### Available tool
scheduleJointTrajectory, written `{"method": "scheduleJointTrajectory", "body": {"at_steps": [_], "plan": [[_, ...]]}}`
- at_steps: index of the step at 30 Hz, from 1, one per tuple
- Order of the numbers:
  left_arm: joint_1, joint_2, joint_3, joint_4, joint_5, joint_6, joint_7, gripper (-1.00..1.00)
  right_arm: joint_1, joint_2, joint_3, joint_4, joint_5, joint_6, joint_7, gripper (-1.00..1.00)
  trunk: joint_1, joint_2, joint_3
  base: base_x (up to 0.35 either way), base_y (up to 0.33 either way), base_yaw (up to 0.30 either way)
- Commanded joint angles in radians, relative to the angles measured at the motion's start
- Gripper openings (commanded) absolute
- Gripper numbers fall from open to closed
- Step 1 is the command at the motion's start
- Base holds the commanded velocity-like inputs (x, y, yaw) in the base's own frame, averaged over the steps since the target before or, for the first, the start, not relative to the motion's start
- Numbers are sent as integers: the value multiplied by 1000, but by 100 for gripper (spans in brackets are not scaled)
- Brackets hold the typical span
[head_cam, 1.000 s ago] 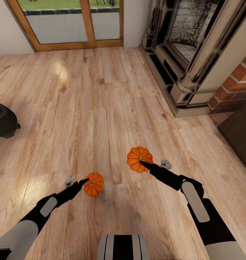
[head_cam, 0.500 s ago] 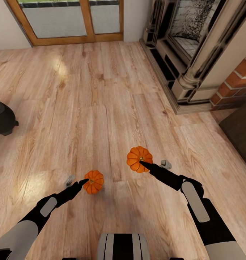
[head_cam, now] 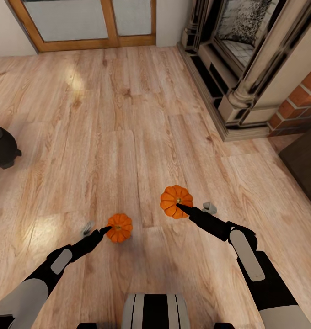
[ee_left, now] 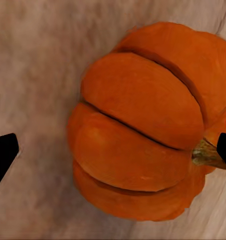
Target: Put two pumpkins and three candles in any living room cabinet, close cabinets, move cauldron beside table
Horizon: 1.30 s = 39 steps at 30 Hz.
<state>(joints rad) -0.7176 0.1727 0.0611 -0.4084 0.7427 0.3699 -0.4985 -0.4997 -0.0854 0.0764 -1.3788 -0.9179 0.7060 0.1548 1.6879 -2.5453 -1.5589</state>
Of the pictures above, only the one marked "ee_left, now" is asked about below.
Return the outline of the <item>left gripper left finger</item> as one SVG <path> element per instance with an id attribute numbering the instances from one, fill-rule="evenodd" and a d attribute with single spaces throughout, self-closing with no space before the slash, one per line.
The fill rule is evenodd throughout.
<path id="1" fill-rule="evenodd" d="M 19 152 L 19 146 L 14 133 L 0 136 L 0 181 L 7 172 Z"/>

